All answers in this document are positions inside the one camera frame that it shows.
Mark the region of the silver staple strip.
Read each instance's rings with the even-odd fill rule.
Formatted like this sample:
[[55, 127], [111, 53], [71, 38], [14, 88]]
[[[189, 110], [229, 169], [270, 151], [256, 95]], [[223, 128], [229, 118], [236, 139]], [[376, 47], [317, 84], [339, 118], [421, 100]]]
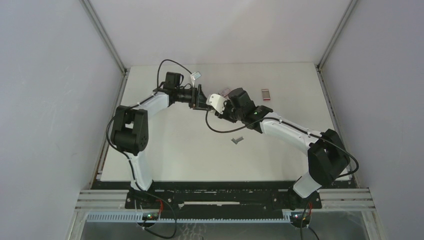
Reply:
[[237, 145], [239, 142], [241, 142], [242, 140], [244, 140], [244, 138], [241, 136], [241, 137], [238, 137], [238, 138], [232, 138], [231, 139], [231, 141], [235, 144], [235, 145]]

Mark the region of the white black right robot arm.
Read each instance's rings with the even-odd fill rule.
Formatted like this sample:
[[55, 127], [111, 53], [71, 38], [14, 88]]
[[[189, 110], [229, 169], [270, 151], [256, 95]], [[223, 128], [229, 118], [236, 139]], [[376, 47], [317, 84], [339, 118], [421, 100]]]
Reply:
[[302, 208], [313, 192], [341, 177], [351, 162], [336, 131], [320, 132], [293, 123], [267, 106], [256, 105], [243, 88], [232, 90], [228, 97], [211, 94], [206, 103], [219, 119], [240, 121], [244, 128], [285, 141], [306, 155], [308, 169], [290, 188], [289, 203], [295, 208]]

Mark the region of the open red staple box tray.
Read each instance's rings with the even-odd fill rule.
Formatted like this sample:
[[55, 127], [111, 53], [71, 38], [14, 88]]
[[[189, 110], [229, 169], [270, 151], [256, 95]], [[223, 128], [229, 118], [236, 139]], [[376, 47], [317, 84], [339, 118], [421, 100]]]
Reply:
[[271, 94], [270, 94], [269, 89], [262, 89], [261, 94], [262, 94], [262, 100], [263, 101], [270, 101], [271, 100]]

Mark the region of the aluminium frame rail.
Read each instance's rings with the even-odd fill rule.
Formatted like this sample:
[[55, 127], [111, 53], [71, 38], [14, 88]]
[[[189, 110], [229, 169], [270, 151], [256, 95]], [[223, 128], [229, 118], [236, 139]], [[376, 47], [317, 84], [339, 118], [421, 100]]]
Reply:
[[368, 189], [322, 189], [291, 210], [278, 190], [165, 191], [156, 197], [128, 190], [82, 190], [75, 210], [102, 222], [289, 222], [301, 214], [373, 212]]

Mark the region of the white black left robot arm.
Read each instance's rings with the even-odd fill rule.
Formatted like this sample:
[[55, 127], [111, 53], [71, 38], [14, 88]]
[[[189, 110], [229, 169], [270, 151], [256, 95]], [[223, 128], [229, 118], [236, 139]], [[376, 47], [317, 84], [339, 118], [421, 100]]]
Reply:
[[147, 98], [129, 106], [119, 105], [106, 127], [108, 144], [129, 161], [130, 186], [140, 191], [136, 200], [145, 209], [153, 207], [157, 200], [156, 194], [149, 190], [153, 178], [145, 153], [149, 119], [175, 103], [187, 103], [192, 110], [210, 109], [202, 85], [192, 82], [185, 88], [183, 79], [180, 73], [167, 72], [165, 80]]

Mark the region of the red white staple box sleeve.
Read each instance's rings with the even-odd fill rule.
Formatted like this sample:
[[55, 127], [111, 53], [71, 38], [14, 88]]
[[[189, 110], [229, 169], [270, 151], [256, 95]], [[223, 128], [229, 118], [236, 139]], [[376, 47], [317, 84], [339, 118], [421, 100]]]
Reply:
[[231, 89], [226, 87], [224, 89], [222, 89], [221, 91], [219, 91], [219, 95], [226, 98], [228, 96], [228, 94], [231, 92]]

